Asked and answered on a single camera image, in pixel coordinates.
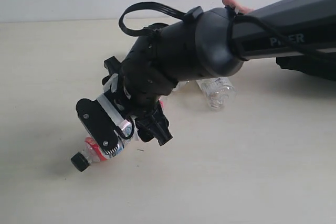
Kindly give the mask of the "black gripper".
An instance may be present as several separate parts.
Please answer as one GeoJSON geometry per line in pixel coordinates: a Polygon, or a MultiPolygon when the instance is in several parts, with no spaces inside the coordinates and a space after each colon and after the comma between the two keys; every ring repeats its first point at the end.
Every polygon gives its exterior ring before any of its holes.
{"type": "Polygon", "coordinates": [[[123,72],[123,64],[116,57],[104,61],[109,75],[102,79],[104,93],[114,104],[123,118],[134,121],[138,137],[149,142],[154,137],[160,146],[165,145],[173,136],[169,121],[163,113],[160,96],[142,92],[123,72]]]}

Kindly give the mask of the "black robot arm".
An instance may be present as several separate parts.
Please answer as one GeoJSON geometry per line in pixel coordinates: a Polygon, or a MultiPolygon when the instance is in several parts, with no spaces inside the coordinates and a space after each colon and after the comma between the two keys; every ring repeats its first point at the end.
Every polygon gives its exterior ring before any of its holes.
{"type": "Polygon", "coordinates": [[[281,0],[244,12],[238,6],[181,12],[157,2],[139,2],[125,13],[154,10],[177,19],[139,30],[120,29],[136,41],[126,58],[104,62],[102,79],[111,100],[126,117],[135,117],[139,137],[160,145],[171,139],[159,97],[184,81],[234,75],[244,62],[275,58],[283,69],[335,80],[335,0],[281,0]]]}

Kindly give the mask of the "bare open human hand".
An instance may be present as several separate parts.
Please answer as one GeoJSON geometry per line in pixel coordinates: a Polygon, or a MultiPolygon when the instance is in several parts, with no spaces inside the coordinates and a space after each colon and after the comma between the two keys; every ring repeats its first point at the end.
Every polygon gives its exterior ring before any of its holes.
{"type": "Polygon", "coordinates": [[[229,6],[234,9],[236,13],[247,14],[253,11],[252,8],[240,4],[237,0],[222,0],[224,6],[229,6]]]}

